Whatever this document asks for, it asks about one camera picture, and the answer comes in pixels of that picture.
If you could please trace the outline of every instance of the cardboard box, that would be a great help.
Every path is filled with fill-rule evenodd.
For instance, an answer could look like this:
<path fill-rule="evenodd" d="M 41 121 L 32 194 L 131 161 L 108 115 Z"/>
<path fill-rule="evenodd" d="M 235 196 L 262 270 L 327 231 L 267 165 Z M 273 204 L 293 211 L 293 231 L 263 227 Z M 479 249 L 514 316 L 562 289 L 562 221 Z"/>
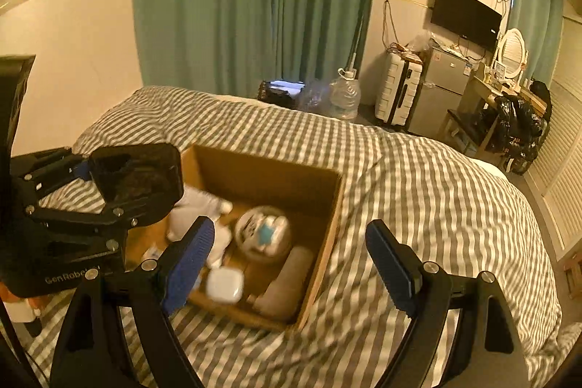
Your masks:
<path fill-rule="evenodd" d="M 202 271 L 202 286 L 188 300 L 209 312 L 223 314 L 246 326 L 269 330 L 299 330 L 308 317 L 330 259 L 340 215 L 342 176 L 333 170 L 278 161 L 222 149 L 194 145 L 182 154 L 184 183 L 204 189 L 233 203 L 233 210 L 220 219 L 234 230 L 237 219 L 248 209 L 271 205 L 285 212 L 291 225 L 293 245 L 309 248 L 315 262 L 307 279 L 305 295 L 296 317 L 282 323 L 261 316 L 246 301 L 263 294 L 284 261 L 264 265 L 248 261 L 232 242 L 224 265 L 244 272 L 244 294 L 236 305 L 215 303 L 206 297 L 204 284 L 208 269 Z M 165 249 L 168 218 L 144 228 L 135 228 L 127 237 L 128 266 L 137 265 L 143 253 L 155 243 Z"/>

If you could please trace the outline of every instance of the white case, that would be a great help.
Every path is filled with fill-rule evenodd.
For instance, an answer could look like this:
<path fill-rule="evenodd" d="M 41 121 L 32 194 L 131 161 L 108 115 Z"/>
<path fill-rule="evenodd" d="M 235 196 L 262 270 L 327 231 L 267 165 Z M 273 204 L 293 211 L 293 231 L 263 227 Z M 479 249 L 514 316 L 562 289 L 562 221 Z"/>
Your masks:
<path fill-rule="evenodd" d="M 388 67 L 376 98 L 375 114 L 385 123 L 390 121 L 390 125 L 404 125 L 416 95 L 423 67 L 404 61 L 396 53 L 388 54 L 387 63 Z"/>

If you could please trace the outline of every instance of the bed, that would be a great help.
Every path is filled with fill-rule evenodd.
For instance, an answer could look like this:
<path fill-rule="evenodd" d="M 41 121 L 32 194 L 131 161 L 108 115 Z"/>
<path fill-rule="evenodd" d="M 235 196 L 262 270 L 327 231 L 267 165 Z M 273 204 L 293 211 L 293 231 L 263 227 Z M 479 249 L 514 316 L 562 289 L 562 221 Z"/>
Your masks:
<path fill-rule="evenodd" d="M 334 168 L 345 176 L 336 245 L 301 332 L 249 329 L 191 306 L 171 318 L 207 387 L 374 386 L 408 324 L 366 252 L 364 229 L 377 218 L 421 260 L 458 275 L 489 270 L 497 276 L 532 386 L 543 386 L 582 330 L 582 324 L 561 328 L 554 275 L 525 197 L 443 144 L 252 101 L 147 87 L 89 127 L 73 150 L 162 141 L 181 151 L 197 143 Z M 92 183 L 77 180 L 44 205 L 97 212 L 103 201 Z M 42 334 L 27 347 L 45 373 L 71 295 L 55 296 L 43 312 Z M 130 310 L 122 316 L 138 378 L 155 386 Z M 457 317 L 449 312 L 427 386 L 440 380 Z"/>

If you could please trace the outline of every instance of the mini fridge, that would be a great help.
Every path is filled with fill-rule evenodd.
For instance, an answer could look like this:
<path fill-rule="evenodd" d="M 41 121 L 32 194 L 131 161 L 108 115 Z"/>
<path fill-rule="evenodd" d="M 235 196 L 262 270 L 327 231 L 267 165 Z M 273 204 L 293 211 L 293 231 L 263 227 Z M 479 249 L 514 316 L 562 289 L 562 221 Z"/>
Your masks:
<path fill-rule="evenodd" d="M 447 109 L 457 109 L 469 80 L 471 64 L 440 48 L 433 48 L 425 61 L 406 130 L 436 138 Z"/>

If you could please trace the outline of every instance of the television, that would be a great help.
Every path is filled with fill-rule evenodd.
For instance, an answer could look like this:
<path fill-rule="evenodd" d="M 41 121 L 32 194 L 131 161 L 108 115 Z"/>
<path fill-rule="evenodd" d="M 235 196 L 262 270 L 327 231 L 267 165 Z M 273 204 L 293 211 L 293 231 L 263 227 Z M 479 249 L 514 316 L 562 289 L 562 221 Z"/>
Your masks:
<path fill-rule="evenodd" d="M 435 0 L 431 22 L 492 52 L 501 14 L 478 0 Z"/>

